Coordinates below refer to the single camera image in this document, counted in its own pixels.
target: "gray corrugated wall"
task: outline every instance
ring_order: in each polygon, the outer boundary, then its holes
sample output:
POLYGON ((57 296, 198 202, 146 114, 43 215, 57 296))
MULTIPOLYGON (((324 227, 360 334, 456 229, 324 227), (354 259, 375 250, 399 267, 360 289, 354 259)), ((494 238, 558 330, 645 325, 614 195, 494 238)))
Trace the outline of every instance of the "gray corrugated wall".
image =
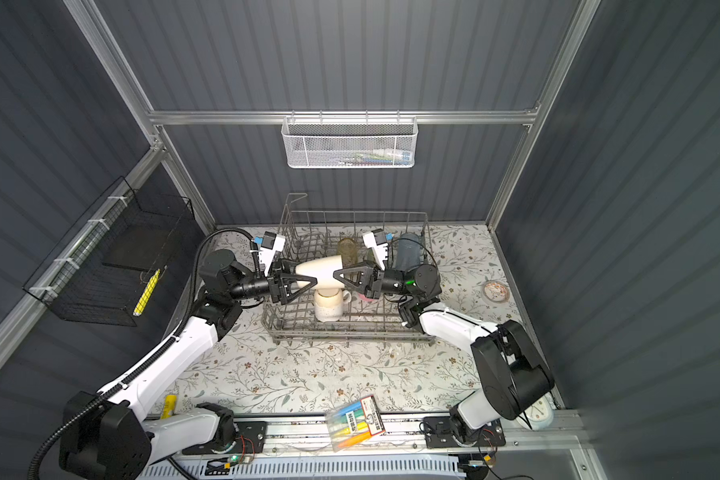
POLYGON ((520 125, 423 125, 416 165, 393 169, 290 168, 280 128, 167 128, 219 224, 277 224, 289 192, 307 209, 413 210, 430 220, 484 220, 520 125))
MULTIPOLYGON (((523 110, 575 0, 98 2, 156 110, 523 110)), ((307 207, 484 220, 519 126, 422 126, 410 170, 294 170, 275 127, 167 128, 219 224, 307 207)))
MULTIPOLYGON (((148 147, 61 0, 0 2, 0 321, 64 232, 148 147)), ((149 182, 147 191, 173 189, 162 169, 149 182)), ((0 370, 0 479, 26 478, 70 396, 154 346, 167 318, 145 320, 129 329, 40 318, 0 370)), ((57 456, 44 478, 72 478, 57 456)))
POLYGON ((720 1, 601 6, 498 228, 610 478, 720 478, 720 1))
MULTIPOLYGON (((138 195, 142 205, 153 205, 165 194, 176 195, 176 188, 158 167, 138 195)), ((196 244, 202 239, 197 225, 184 234, 196 244)), ((192 249, 177 255, 177 269, 191 268, 192 249)), ((74 394, 96 392, 154 348, 185 284, 186 277, 175 275, 161 280, 136 327, 66 322, 50 312, 40 318, 0 370, 0 479, 26 478, 29 460, 59 426, 74 394)), ((79 478, 59 470, 57 446, 46 457, 43 473, 42 478, 54 480, 79 478)))
POLYGON ((532 108, 574 0, 97 4, 157 110, 532 108))
POLYGON ((0 321, 148 147, 61 0, 0 2, 0 321))

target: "white mug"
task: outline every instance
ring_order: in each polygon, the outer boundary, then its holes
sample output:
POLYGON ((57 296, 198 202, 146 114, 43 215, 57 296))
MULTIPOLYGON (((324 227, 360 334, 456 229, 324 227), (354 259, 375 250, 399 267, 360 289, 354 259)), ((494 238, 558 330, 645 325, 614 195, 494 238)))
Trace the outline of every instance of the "white mug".
MULTIPOLYGON (((313 287, 315 290, 343 289, 344 283, 333 278, 333 273, 342 268, 344 267, 341 255, 325 256, 296 265, 296 274, 314 276, 317 279, 317 285, 313 287)), ((298 288, 307 284, 307 282, 296 283, 298 288)))
POLYGON ((321 322, 335 322, 349 310, 352 292, 348 290, 315 290, 315 318, 321 322))

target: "metal mesh basket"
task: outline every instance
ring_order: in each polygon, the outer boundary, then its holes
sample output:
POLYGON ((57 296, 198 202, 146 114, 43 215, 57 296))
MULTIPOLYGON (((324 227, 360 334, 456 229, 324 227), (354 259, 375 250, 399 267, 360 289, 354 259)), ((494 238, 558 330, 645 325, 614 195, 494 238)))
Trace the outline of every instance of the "metal mesh basket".
MULTIPOLYGON (((432 251, 429 224, 424 212, 294 210, 292 204, 306 194, 289 194, 283 208, 278 234, 286 238, 283 254, 298 262, 336 255, 342 238, 358 244, 358 258, 367 249, 362 234, 374 228, 399 237, 414 233, 432 251)), ((280 341, 346 342, 422 342, 434 343, 434 337, 402 326, 398 304, 382 296, 366 302, 352 294, 349 312, 335 322, 315 318, 314 293, 309 292, 288 305, 265 303, 262 323, 275 343, 280 341)))
POLYGON ((282 122, 292 168, 410 168, 417 136, 415 118, 386 124, 282 122))
POLYGON ((112 207, 101 218, 88 220, 86 235, 69 255, 53 259, 45 274, 38 268, 24 284, 24 291, 62 320, 136 326, 135 319, 145 311, 163 308, 160 302, 170 297, 167 283, 183 284, 190 274, 185 258, 198 239, 192 234, 189 199, 142 196, 131 189, 110 198, 116 199, 112 207), (131 254, 138 260, 135 265, 131 258, 112 256, 112 249, 131 245, 134 238, 152 240, 154 248, 131 254))

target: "red wire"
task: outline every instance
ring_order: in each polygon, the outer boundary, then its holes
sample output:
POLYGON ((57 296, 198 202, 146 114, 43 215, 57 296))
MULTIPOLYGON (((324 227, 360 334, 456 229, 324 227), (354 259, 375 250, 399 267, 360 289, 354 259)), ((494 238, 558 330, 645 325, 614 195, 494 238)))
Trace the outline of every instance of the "red wire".
POLYGON ((253 440, 251 440, 250 438, 242 437, 242 447, 243 448, 246 447, 246 440, 248 440, 251 443, 251 451, 253 452, 253 454, 251 456, 251 462, 253 462, 253 459, 256 458, 256 447, 253 446, 253 440))
MULTIPOLYGON (((487 428, 483 428, 483 432, 488 432, 491 436, 496 437, 496 435, 494 435, 494 433, 491 430, 488 430, 487 428)), ((493 453, 491 455, 496 455, 496 452, 498 452, 499 449, 494 447, 494 444, 490 441, 490 439, 487 436, 483 435, 483 438, 485 438, 485 440, 490 445, 490 448, 493 450, 493 453)))

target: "black wire basket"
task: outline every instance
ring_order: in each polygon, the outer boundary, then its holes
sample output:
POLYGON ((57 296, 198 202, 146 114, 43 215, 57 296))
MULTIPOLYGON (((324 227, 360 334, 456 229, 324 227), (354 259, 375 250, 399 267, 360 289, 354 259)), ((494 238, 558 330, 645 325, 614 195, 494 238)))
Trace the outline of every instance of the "black wire basket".
POLYGON ((189 199, 131 188, 112 199, 84 225, 85 235, 62 257, 54 248, 24 284, 62 320, 136 326, 150 310, 170 316, 166 304, 175 303, 190 274, 200 240, 189 199))

